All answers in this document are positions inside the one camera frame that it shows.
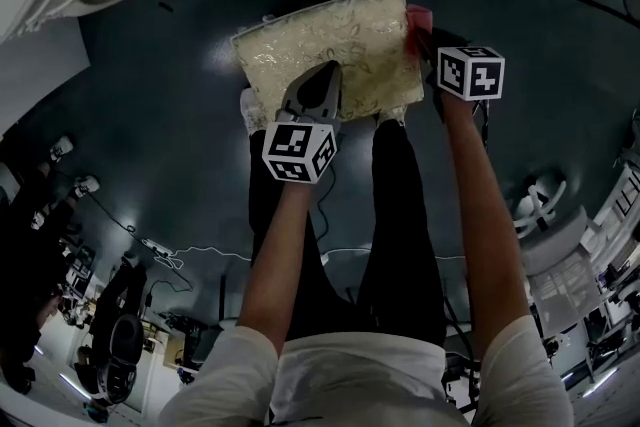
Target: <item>light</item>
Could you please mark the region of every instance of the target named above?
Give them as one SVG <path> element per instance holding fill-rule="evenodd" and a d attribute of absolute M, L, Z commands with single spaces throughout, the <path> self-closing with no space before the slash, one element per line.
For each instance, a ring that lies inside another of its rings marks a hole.
<path fill-rule="evenodd" d="M 596 391 L 598 388 L 600 388 L 600 386 L 602 386 L 604 383 L 606 383 L 609 378 L 615 374 L 618 371 L 617 368 L 611 369 L 609 370 L 606 374 L 604 374 L 600 379 L 598 379 L 598 381 L 591 386 L 591 388 L 589 388 L 584 395 L 582 396 L 582 398 L 588 397 L 589 395 L 591 395 L 594 391 Z"/>
<path fill-rule="evenodd" d="M 80 386 L 74 383 L 71 379 L 69 379 L 66 375 L 60 374 L 69 386 L 71 386 L 74 390 L 76 390 L 80 395 L 82 395 L 85 399 L 91 400 L 91 395 L 89 395 L 86 391 L 84 391 Z"/>

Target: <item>white sleeve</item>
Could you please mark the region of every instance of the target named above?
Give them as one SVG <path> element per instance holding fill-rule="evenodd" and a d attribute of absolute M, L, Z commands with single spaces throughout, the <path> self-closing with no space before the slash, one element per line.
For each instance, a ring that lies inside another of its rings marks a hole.
<path fill-rule="evenodd" d="M 521 317 L 491 342 L 482 361 L 476 427 L 571 427 L 564 383 L 549 362 L 533 317 Z"/>
<path fill-rule="evenodd" d="M 273 392 L 278 355 L 261 333 L 224 331 L 193 383 L 160 413 L 160 427 L 263 425 Z"/>

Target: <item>floor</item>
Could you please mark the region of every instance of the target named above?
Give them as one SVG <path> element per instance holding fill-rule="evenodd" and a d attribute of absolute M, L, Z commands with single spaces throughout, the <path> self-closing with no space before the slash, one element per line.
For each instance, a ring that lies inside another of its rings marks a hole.
<path fill-rule="evenodd" d="M 38 104 L 7 135 L 33 163 L 62 132 L 77 149 L 68 175 L 95 173 L 97 199 L 135 235 L 175 250 L 214 245 L 249 257 L 248 141 L 238 110 L 246 79 L 229 38 L 240 28 L 325 0 L 127 0 L 81 19 L 92 66 Z M 598 0 L 622 9 L 622 0 Z M 492 46 L 506 57 L 504 97 L 492 103 L 490 157 L 508 200 L 525 177 L 561 170 L 569 193 L 560 206 L 592 215 L 613 186 L 612 164 L 634 107 L 640 31 L 571 0 L 408 0 L 433 10 L 437 27 Z M 366 247 L 374 227 L 370 148 L 374 123 L 343 127 L 337 183 L 324 203 L 330 232 L 321 250 Z M 424 182 L 436 254 L 463 254 L 457 196 L 442 125 L 430 100 L 410 108 L 407 130 Z M 329 184 L 317 188 L 320 197 Z M 57 181 L 60 193 L 68 184 Z M 85 242 L 108 278 L 125 250 L 151 255 L 90 199 L 79 205 Z M 322 219 L 314 212 L 317 231 Z M 152 311 L 217 319 L 220 276 L 228 276 L 226 315 L 237 313 L 248 264 L 192 251 L 182 274 L 195 289 L 159 284 Z M 464 265 L 440 260 L 447 293 L 465 318 Z M 332 255 L 326 270 L 340 293 L 357 288 L 366 254 Z M 155 265 L 150 282 L 183 283 Z"/>

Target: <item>white shirt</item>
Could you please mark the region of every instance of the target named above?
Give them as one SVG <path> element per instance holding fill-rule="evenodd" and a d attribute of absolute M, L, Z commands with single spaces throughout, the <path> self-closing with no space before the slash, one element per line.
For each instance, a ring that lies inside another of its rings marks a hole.
<path fill-rule="evenodd" d="M 196 380 L 167 404 L 161 427 L 467 425 L 444 400 L 444 350 L 380 333 L 331 333 L 271 342 L 246 327 L 220 335 Z M 569 427 L 564 384 L 532 317 L 507 326 L 482 361 L 477 426 Z"/>

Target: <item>person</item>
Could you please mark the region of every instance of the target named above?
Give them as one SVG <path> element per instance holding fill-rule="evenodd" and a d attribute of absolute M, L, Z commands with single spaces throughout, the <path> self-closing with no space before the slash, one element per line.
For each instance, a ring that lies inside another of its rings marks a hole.
<path fill-rule="evenodd" d="M 139 263 L 138 257 L 125 253 L 118 272 L 96 302 L 96 312 L 89 328 L 89 333 L 93 335 L 91 347 L 83 346 L 77 350 L 78 362 L 74 368 L 80 384 L 87 393 L 96 396 L 85 405 L 85 409 L 97 423 L 106 423 L 109 419 L 108 407 L 111 404 L 100 397 L 98 373 L 111 355 L 113 328 L 123 315 L 138 316 L 146 281 L 146 270 Z M 124 306 L 120 308 L 120 296 L 125 291 L 127 297 Z"/>
<path fill-rule="evenodd" d="M 518 239 L 472 107 L 442 93 L 455 165 L 482 386 L 475 425 L 572 424 L 524 292 Z M 404 109 L 373 138 L 376 226 L 356 304 L 323 272 L 308 210 L 312 187 L 277 182 L 261 159 L 264 116 L 252 90 L 253 266 L 237 326 L 217 339 L 160 426 L 467 425 L 445 400 L 443 294 Z"/>
<path fill-rule="evenodd" d="M 76 178 L 73 188 L 46 217 L 38 230 L 32 229 L 34 215 L 49 198 L 48 177 L 52 166 L 73 150 L 67 136 L 50 148 L 49 158 L 25 177 L 25 182 L 0 222 L 3 241 L 3 285 L 0 297 L 6 309 L 0 337 L 0 367 L 9 385 L 28 393 L 35 379 L 24 363 L 33 356 L 40 329 L 54 315 L 62 298 L 68 262 L 60 238 L 71 221 L 77 201 L 100 187 L 93 176 Z"/>

